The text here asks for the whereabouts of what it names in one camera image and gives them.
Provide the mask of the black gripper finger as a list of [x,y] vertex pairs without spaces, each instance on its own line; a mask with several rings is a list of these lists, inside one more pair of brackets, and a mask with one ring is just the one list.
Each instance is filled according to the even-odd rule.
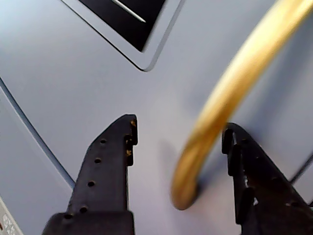
[[133,235],[128,167],[134,163],[137,118],[116,119],[88,147],[66,212],[54,214],[44,235]]
[[222,135],[233,178],[235,222],[243,235],[311,235],[313,211],[261,146],[241,126]]

